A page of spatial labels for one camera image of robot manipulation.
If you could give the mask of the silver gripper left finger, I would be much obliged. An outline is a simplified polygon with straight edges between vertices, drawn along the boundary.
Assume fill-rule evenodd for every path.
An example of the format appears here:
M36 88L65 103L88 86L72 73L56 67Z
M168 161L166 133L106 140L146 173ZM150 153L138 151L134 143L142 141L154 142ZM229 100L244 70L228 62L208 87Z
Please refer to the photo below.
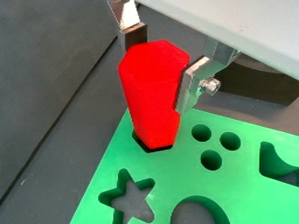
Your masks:
M134 0L106 0L116 21L116 36L124 51L146 42L146 24L140 20Z

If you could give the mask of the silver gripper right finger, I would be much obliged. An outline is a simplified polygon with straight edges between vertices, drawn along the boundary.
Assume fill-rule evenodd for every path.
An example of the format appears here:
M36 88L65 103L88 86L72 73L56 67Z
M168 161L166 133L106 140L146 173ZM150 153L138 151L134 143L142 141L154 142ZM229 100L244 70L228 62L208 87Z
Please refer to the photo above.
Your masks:
M207 37L201 56L183 69L175 110L183 115L197 103L201 94L215 95L220 81L213 78L240 55L240 51Z

